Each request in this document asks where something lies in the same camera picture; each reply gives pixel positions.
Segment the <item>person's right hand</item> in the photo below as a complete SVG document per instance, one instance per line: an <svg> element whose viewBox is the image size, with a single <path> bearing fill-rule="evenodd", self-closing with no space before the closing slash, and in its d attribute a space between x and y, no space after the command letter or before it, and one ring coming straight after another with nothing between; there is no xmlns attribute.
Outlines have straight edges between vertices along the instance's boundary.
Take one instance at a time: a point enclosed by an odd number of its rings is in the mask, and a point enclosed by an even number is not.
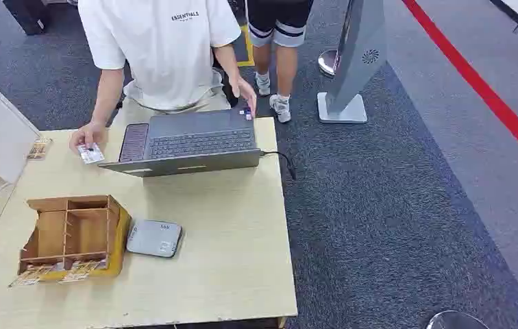
<svg viewBox="0 0 518 329"><path fill-rule="evenodd" d="M74 154L79 153L78 147L84 145L92 148L94 143L103 143L106 140L106 124L101 121L90 121L86 125L76 130L69 141L69 147Z"/></svg>

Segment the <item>person's left hand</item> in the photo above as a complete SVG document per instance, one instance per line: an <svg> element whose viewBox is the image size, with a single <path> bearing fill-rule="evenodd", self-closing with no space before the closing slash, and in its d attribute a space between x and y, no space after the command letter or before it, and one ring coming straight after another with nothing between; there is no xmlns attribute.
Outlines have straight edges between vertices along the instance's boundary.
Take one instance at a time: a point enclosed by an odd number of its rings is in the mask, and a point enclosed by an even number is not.
<svg viewBox="0 0 518 329"><path fill-rule="evenodd" d="M229 82L235 97L243 98L250 109L252 117L256 116L257 96L254 88L240 75L229 75Z"/></svg>

